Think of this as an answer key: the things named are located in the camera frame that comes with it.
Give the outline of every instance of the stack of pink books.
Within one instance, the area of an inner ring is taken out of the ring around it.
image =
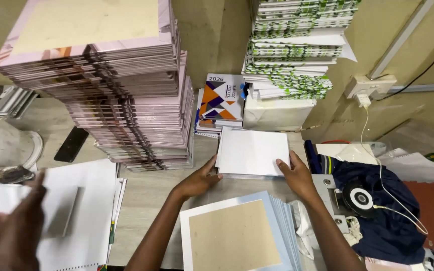
[[[62,101],[132,171],[193,167],[193,89],[169,0],[28,0],[0,73]]]

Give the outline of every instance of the hand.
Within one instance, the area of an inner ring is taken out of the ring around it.
[[[222,179],[222,174],[210,175],[216,160],[217,155],[212,156],[203,167],[190,174],[190,176],[175,186],[173,191],[183,197],[184,200],[205,193]]]
[[[44,222],[44,174],[42,169],[36,180],[27,184],[31,191],[11,214],[0,213],[0,271],[39,270],[36,249]]]
[[[284,173],[289,187],[303,201],[310,201],[316,196],[319,197],[309,169],[294,151],[289,151],[289,156],[291,158],[291,168],[281,159],[276,160],[276,164]]]

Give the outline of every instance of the table surface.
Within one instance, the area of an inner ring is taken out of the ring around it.
[[[69,164],[53,160],[57,150],[74,126],[61,102],[53,98],[35,99],[23,119],[8,120],[8,122],[20,130],[38,132],[43,138],[44,148],[37,162],[38,168]],[[300,157],[306,157],[301,134],[289,132],[287,137],[290,148]],[[93,146],[93,142],[94,139],[89,136],[74,163],[106,157],[102,151]],[[126,265],[172,188],[216,154],[218,140],[196,135],[194,146],[195,167],[193,169],[132,173],[122,167],[120,177],[127,178],[128,182],[115,233],[115,243],[112,245],[110,254],[110,265]],[[296,194],[282,180],[223,179],[206,194],[188,200],[182,210],[263,190],[269,191],[270,194],[285,202],[297,199]],[[314,263],[307,258],[304,259],[304,267],[305,270],[316,270]],[[183,268],[179,220],[168,244],[162,268]]]

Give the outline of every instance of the power socket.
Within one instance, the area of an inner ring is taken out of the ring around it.
[[[379,79],[370,80],[365,75],[353,76],[344,90],[347,99],[353,98],[355,94],[366,94],[371,96],[373,93],[386,94],[396,83],[394,75],[386,75]]]

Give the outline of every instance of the stack of green and white printed covers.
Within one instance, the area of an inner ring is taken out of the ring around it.
[[[253,99],[324,99],[337,57],[356,61],[344,30],[361,0],[253,0],[242,75]]]

